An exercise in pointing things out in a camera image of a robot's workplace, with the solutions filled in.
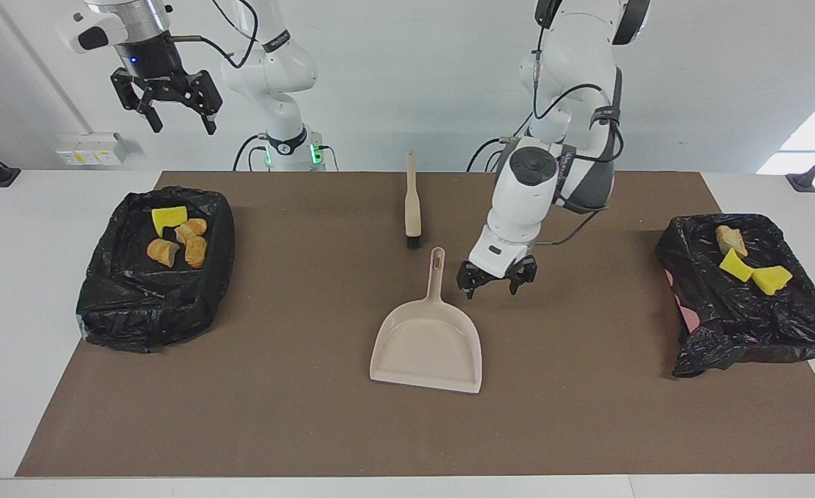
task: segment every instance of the black plastic bag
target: black plastic bag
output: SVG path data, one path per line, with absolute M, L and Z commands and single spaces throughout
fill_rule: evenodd
M 158 237 L 152 209 L 177 205 L 185 205 L 189 218 L 207 221 L 202 269 L 186 264 L 182 247 L 173 268 L 146 255 Z M 88 265 L 75 309 L 82 336 L 91 344 L 143 353 L 192 338 L 214 321 L 233 262 L 232 210 L 221 193 L 166 187 L 128 194 Z
M 781 265 L 793 275 L 767 296 L 719 268 L 715 229 L 742 231 L 752 268 Z M 783 233 L 759 214 L 701 214 L 674 218 L 656 255 L 672 281 L 682 312 L 674 376 L 697 376 L 735 362 L 799 362 L 815 358 L 815 287 L 785 243 Z

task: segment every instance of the dustpan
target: dustpan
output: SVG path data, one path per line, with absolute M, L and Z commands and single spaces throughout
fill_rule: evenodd
M 444 250 L 429 262 L 426 299 L 398 306 L 382 322 L 370 378 L 460 393 L 480 391 L 480 340 L 468 315 L 441 300 Z

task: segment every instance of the brown table surface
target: brown table surface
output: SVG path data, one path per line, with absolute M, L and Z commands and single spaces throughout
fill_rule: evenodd
M 405 248 L 401 174 L 164 173 L 226 194 L 236 265 L 211 330 L 162 353 L 81 343 L 18 476 L 415 476 L 815 472 L 815 375 L 746 363 L 669 375 L 675 299 L 653 247 L 676 215 L 717 212 L 699 174 L 619 173 L 609 211 L 539 247 L 536 283 L 471 302 L 455 275 L 493 178 L 421 174 Z M 542 239 L 580 217 L 555 209 Z M 482 340 L 478 395 L 373 382 L 392 308 L 444 299 Z

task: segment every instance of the table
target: table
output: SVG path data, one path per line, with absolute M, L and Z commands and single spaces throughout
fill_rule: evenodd
M 796 194 L 780 177 L 705 174 L 725 212 L 762 212 L 779 224 L 815 281 L 815 196 Z M 150 190 L 158 173 L 25 172 L 0 190 L 0 494 L 157 495 L 797 495 L 815 490 L 815 476 L 555 476 L 527 478 L 412 479 L 40 479 L 11 480 L 62 375 L 79 335 L 72 308 L 84 268 L 104 222 L 126 192 Z M 53 223 L 56 237 L 41 237 Z M 11 240 L 28 239 L 35 253 L 59 251 L 54 261 Z M 36 271 L 32 268 L 43 268 Z M 48 295 L 43 275 L 65 275 L 66 289 Z M 11 334 L 38 322 L 46 335 Z M 815 360 L 812 362 L 815 371 Z

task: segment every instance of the yellow sponge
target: yellow sponge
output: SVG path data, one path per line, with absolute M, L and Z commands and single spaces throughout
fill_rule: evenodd
M 792 277 L 791 272 L 783 267 L 758 268 L 751 274 L 751 279 L 767 296 L 784 289 Z
M 161 237 L 161 230 L 164 227 L 179 227 L 189 220 L 189 213 L 186 212 L 185 205 L 180 207 L 164 207 L 152 210 L 152 223 L 155 224 L 155 231 Z
M 752 272 L 754 272 L 754 268 L 749 267 L 748 265 L 744 264 L 741 259 L 739 259 L 739 255 L 736 254 L 736 249 L 730 248 L 729 252 L 727 252 L 727 257 L 724 258 L 724 261 L 720 264 L 720 269 L 726 271 L 733 277 L 742 280 L 743 282 L 747 282 L 749 278 L 751 278 Z

